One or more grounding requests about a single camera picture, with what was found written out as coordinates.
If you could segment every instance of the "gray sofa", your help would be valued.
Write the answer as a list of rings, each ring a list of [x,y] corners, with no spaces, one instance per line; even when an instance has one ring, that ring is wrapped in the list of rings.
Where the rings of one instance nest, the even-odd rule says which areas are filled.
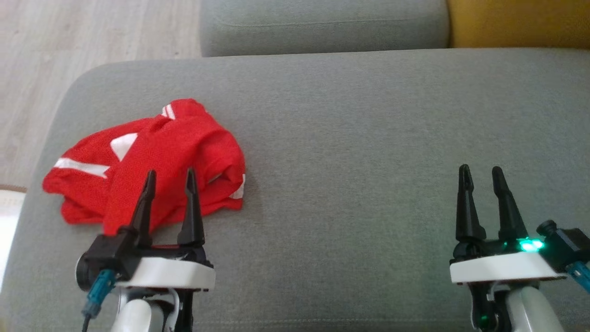
[[[589,233],[589,87],[590,52],[557,49],[98,67],[72,85],[52,124],[0,315],[9,331],[80,328],[85,293],[73,271],[100,227],[64,223],[61,197],[40,182],[80,138],[193,97],[235,135],[248,172],[244,208],[205,218],[217,286],[195,296],[197,330],[468,331],[469,291],[448,272],[458,167],[470,164],[490,237],[499,228],[494,165],[530,232],[552,218]],[[173,243],[177,232],[158,230],[156,241]],[[590,327],[590,297],[574,282],[542,290],[568,331]],[[90,330],[108,330],[115,310],[109,295]]]

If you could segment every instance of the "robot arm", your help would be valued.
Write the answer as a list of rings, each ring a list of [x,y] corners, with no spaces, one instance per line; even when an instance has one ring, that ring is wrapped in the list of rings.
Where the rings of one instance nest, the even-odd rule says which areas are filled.
[[[481,331],[562,331],[553,309],[538,290],[539,281],[570,275],[590,292],[590,239],[579,229],[558,229],[542,223],[529,234],[500,167],[492,169],[494,193],[500,210],[497,240],[487,240],[473,200],[469,166],[459,168],[457,228],[459,244],[450,260],[453,283],[471,292],[471,322]]]
[[[88,292],[83,331],[113,289],[120,290],[112,331],[191,331],[194,292],[215,286],[193,169],[188,171],[185,218],[176,245],[153,246],[149,236],[156,173],[147,175],[132,221],[114,236],[99,235],[76,266],[76,280]]]

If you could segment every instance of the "blue cable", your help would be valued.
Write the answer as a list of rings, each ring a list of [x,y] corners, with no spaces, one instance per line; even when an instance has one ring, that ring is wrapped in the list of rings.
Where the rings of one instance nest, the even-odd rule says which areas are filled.
[[[569,265],[566,270],[572,279],[590,293],[590,269],[584,263],[575,262]]]
[[[88,330],[88,324],[91,319],[96,318],[100,312],[100,306],[103,304],[104,298],[113,290],[116,282],[115,273],[113,270],[102,270],[96,278],[86,298],[86,305],[82,309],[84,315],[84,325],[82,325],[82,332]]]

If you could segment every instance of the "gray fabric upholstery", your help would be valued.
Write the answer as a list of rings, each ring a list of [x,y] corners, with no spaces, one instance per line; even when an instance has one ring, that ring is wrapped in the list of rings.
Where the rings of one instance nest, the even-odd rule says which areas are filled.
[[[11,331],[74,331],[77,258],[99,227],[60,217],[40,182],[102,128],[202,102],[247,162],[245,204],[205,218],[217,287],[200,331],[467,331],[450,282],[458,167],[498,230],[501,165],[530,232],[553,218],[590,232],[590,52],[414,50],[137,61],[102,66],[64,98],[27,194],[0,294]],[[177,227],[156,232],[173,242]],[[590,327],[572,281],[542,285],[569,331]],[[113,321],[110,295],[91,330]]]
[[[445,0],[203,0],[203,56],[443,48]]]

